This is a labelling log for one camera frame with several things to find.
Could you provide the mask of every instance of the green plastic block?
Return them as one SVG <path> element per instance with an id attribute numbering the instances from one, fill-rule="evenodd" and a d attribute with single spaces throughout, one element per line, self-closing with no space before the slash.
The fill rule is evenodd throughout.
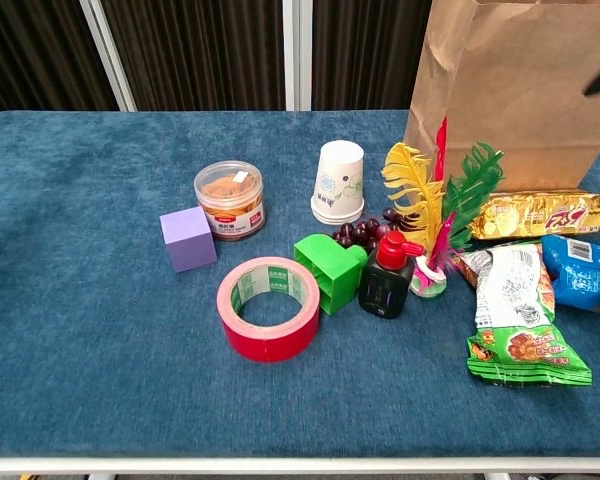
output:
<path id="1" fill-rule="evenodd" d="M 296 262 L 304 265 L 320 287 L 320 308 L 333 315 L 354 299 L 362 267 L 367 264 L 364 248 L 342 248 L 328 235 L 314 234 L 293 246 Z"/>

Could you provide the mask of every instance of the plastic jar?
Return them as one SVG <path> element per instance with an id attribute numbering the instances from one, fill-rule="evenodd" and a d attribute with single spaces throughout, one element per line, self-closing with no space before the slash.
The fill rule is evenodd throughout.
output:
<path id="1" fill-rule="evenodd" d="M 227 160 L 208 165 L 196 175 L 193 188 L 214 237 L 240 240 L 264 226 L 262 175 L 250 163 Z"/>

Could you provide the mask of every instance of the blue snack bag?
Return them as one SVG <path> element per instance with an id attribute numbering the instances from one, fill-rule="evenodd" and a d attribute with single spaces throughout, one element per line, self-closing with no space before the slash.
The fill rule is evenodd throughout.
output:
<path id="1" fill-rule="evenodd" d="M 600 245 L 548 235 L 542 251 L 556 303 L 600 313 Z"/>

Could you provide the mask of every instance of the gold snack package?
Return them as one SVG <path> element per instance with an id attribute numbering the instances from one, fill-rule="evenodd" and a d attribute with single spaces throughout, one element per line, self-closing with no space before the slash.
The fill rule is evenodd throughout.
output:
<path id="1" fill-rule="evenodd" d="M 579 190 L 495 193 L 471 224 L 481 240 L 600 232 L 600 194 Z"/>

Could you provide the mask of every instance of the brown paper bag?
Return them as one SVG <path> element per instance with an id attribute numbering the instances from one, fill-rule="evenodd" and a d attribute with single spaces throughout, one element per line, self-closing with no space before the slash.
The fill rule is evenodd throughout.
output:
<path id="1" fill-rule="evenodd" d="M 600 0 L 434 0 L 405 142 L 446 176 L 476 141 L 504 150 L 501 191 L 576 187 L 600 151 Z"/>

